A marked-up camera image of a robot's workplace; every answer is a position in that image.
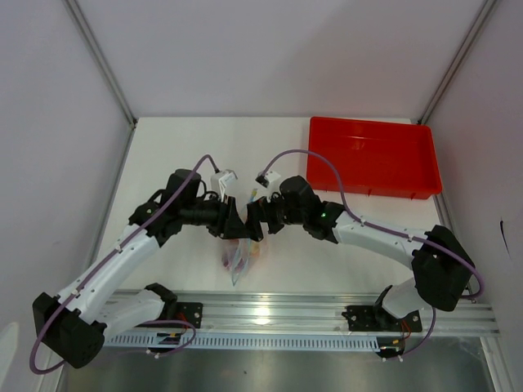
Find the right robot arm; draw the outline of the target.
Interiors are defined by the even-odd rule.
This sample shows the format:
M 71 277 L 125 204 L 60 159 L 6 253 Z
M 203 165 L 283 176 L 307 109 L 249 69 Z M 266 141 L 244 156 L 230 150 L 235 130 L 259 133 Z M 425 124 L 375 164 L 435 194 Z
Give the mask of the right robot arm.
M 412 278 L 385 288 L 373 305 L 374 322 L 386 330 L 426 307 L 454 311 L 475 268 L 446 227 L 423 231 L 374 223 L 342 203 L 321 200 L 301 176 L 284 180 L 278 191 L 248 203 L 246 227 L 252 240 L 263 239 L 263 225 L 269 234 L 299 225 L 312 238 L 361 247 L 411 270 Z

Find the clear zip top bag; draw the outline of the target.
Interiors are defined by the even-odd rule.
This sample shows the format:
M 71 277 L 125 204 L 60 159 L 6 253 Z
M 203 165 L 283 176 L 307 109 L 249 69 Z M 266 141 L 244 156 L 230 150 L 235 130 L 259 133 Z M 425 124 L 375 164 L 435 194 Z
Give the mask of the clear zip top bag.
M 264 238 L 256 242 L 250 238 L 229 239 L 221 245 L 221 265 L 230 276 L 232 287 L 236 287 L 251 267 L 267 253 L 268 242 Z

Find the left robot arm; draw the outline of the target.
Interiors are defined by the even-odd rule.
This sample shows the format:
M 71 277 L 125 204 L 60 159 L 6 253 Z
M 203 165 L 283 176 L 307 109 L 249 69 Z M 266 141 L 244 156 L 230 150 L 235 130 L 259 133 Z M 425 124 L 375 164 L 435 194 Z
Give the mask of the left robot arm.
M 126 300 L 108 299 L 146 259 L 186 225 L 203 226 L 217 238 L 246 235 L 235 199 L 226 189 L 237 175 L 216 171 L 208 185 L 196 171 L 178 169 L 131 214 L 106 256 L 56 295 L 40 294 L 33 302 L 37 343 L 44 344 L 73 368 L 89 364 L 104 343 L 141 325 L 178 325 L 194 329 L 181 314 L 177 294 L 151 283 Z

